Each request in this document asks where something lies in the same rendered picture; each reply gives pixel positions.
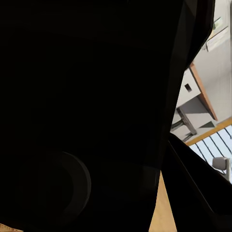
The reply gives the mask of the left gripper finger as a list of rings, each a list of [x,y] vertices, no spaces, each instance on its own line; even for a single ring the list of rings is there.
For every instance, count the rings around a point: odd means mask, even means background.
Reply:
[[[172,133],[161,173],[177,232],[232,232],[232,184]]]

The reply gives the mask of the digital camera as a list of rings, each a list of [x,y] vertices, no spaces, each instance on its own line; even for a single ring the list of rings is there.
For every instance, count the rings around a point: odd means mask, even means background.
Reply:
[[[216,0],[0,0],[0,223],[148,232],[185,70]]]

